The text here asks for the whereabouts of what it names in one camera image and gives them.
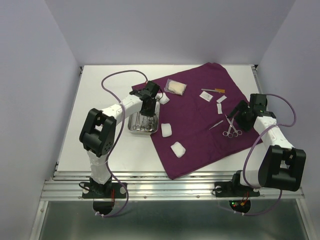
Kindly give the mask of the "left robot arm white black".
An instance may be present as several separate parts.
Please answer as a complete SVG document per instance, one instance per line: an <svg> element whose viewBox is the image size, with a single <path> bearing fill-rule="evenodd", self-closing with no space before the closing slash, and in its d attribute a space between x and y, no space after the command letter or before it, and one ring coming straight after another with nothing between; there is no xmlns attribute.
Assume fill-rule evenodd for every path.
<svg viewBox="0 0 320 240"><path fill-rule="evenodd" d="M160 86L148 81L144 88L132 90L120 103L103 110L91 109L80 132L79 141L83 144L90 160L91 176L82 189L99 197L112 194L112 175L107 168L110 153L119 137L116 127L124 127L125 119L136 116L134 131L155 132L159 125Z"/></svg>

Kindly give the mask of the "steel hemostat bottom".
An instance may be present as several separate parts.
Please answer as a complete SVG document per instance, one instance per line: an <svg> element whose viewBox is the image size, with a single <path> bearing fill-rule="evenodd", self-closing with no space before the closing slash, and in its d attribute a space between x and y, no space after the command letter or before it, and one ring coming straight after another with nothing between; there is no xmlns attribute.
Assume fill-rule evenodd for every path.
<svg viewBox="0 0 320 240"><path fill-rule="evenodd" d="M155 129L156 116L148 117L148 131L152 132Z"/></svg>

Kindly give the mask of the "steel hemostat long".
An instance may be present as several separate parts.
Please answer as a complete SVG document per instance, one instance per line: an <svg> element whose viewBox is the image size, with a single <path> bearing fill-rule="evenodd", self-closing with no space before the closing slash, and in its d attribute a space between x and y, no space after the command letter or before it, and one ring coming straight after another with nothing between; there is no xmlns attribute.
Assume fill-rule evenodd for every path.
<svg viewBox="0 0 320 240"><path fill-rule="evenodd" d="M148 117L143 116L141 120L141 132L147 132L148 131Z"/></svg>

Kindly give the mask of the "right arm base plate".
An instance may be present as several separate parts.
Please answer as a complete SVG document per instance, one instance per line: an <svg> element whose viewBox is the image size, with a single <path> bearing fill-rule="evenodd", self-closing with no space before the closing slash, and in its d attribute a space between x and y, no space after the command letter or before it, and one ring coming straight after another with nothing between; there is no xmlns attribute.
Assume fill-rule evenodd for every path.
<svg viewBox="0 0 320 240"><path fill-rule="evenodd" d="M217 198L259 197L260 192L249 186L234 185L231 181L217 181L211 193Z"/></svg>

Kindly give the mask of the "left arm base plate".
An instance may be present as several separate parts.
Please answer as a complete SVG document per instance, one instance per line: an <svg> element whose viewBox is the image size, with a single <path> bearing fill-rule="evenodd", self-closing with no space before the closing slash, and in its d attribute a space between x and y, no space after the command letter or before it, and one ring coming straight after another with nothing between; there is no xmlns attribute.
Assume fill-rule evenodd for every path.
<svg viewBox="0 0 320 240"><path fill-rule="evenodd" d="M111 182L100 189L95 189L90 182L83 181L78 186L82 190L83 199L125 199L127 197L125 188L118 182Z"/></svg>

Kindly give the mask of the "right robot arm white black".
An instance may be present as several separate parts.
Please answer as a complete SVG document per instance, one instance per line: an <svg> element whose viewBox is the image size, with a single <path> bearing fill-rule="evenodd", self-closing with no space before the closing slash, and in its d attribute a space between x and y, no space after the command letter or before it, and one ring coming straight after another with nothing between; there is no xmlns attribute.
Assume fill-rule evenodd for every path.
<svg viewBox="0 0 320 240"><path fill-rule="evenodd" d="M284 136L272 111L267 110L266 94L252 93L249 102L240 101L228 117L234 117L245 132L254 129L259 136L253 143L263 142L266 153L257 169L248 170L249 159L230 182L231 192L242 195L247 190L260 188L296 192L303 177L306 152L295 148Z"/></svg>

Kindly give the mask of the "stainless steel tray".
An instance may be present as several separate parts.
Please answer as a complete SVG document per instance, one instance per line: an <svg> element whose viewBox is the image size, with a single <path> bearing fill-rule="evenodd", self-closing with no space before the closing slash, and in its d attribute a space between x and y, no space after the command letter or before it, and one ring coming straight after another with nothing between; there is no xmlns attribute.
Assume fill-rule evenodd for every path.
<svg viewBox="0 0 320 240"><path fill-rule="evenodd" d="M159 129L160 103L155 105L155 113L152 117L147 117L136 112L129 116L128 130L131 134L151 135Z"/></svg>

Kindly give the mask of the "white gauze pad top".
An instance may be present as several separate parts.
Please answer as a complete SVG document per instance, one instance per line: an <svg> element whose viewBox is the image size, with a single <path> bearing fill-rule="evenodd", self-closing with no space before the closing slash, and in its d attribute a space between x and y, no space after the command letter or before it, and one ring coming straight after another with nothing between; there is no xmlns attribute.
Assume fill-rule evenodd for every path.
<svg viewBox="0 0 320 240"><path fill-rule="evenodd" d="M160 104L164 105L164 104L168 103L169 101L170 101L170 99L168 98L168 96L165 93L160 94L160 98L159 98Z"/></svg>

